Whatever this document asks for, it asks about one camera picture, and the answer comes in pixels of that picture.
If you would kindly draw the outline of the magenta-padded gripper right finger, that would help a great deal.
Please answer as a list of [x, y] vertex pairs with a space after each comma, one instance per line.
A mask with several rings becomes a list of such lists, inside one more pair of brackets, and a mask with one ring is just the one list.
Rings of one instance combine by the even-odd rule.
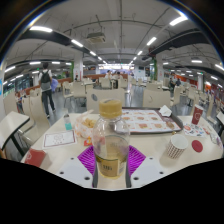
[[145, 156], [138, 149], [129, 146], [126, 168], [126, 187], [139, 188], [167, 176], [159, 161]]

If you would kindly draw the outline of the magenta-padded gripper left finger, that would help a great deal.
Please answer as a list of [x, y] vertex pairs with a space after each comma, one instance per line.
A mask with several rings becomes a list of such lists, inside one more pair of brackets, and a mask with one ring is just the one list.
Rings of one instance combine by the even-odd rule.
[[56, 175], [84, 188], [96, 188], [98, 173], [93, 147], [86, 148], [78, 157], [69, 158]]

